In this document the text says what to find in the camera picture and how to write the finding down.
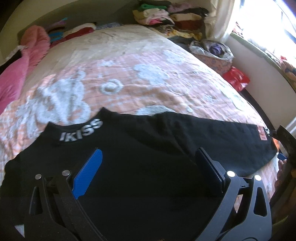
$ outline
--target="fabric storage basket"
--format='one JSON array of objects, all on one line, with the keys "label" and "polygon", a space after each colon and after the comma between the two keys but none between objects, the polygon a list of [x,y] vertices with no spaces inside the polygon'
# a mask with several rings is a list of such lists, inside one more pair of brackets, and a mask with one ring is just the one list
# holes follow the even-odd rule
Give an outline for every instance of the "fabric storage basket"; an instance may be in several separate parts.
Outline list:
[{"label": "fabric storage basket", "polygon": [[[223,55],[221,57],[210,53],[211,46],[214,44],[219,44],[221,47],[223,51]],[[220,75],[228,72],[231,68],[233,54],[225,44],[203,39],[201,42],[192,41],[189,49],[195,57]]]}]

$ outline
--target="gray headboard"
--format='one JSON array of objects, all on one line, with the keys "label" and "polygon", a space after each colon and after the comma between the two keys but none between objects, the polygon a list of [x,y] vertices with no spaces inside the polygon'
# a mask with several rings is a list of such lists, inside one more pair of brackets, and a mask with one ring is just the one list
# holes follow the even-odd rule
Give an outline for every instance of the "gray headboard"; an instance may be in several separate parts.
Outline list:
[{"label": "gray headboard", "polygon": [[138,0],[78,0],[59,7],[38,18],[19,31],[17,38],[20,40],[25,30],[32,25],[46,28],[63,18],[67,18],[65,31],[84,23],[94,22],[96,22],[97,25],[111,22],[136,24],[132,10],[134,10],[137,5]]}]

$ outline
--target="beige bedsheet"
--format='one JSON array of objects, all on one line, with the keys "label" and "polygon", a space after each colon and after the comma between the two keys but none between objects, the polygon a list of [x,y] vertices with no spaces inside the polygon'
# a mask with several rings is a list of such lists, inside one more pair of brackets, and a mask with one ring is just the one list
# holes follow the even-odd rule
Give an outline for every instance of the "beige bedsheet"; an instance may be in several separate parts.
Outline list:
[{"label": "beige bedsheet", "polygon": [[[139,25],[95,31],[53,47],[27,78],[21,98],[0,116],[0,184],[4,165],[48,121],[82,123],[101,107],[152,115],[175,111],[265,126],[220,75],[168,39]],[[261,175],[274,192],[276,159]]]}]

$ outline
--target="bedsheet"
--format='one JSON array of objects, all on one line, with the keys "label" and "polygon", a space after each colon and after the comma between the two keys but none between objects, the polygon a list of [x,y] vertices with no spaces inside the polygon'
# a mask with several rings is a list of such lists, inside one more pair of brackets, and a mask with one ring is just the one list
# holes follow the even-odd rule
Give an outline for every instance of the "bedsheet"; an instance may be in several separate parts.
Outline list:
[{"label": "bedsheet", "polygon": [[[174,111],[265,127],[256,110],[192,54],[138,25],[95,31],[53,47],[0,116],[0,183],[5,164],[51,121],[82,123],[101,107],[153,115]],[[275,160],[259,170],[269,197]]]}]

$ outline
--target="pink pillow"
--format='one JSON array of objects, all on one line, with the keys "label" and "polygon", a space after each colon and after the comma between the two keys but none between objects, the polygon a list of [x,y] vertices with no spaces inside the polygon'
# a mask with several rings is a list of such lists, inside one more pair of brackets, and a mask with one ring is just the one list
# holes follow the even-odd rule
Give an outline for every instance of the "pink pillow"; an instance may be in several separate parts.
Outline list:
[{"label": "pink pillow", "polygon": [[28,54],[9,65],[0,75],[0,114],[6,106],[20,97],[29,64]]},{"label": "pink pillow", "polygon": [[28,75],[47,54],[50,46],[50,38],[43,27],[33,25],[25,31],[20,42],[21,45],[28,47],[23,51],[30,50]]}]

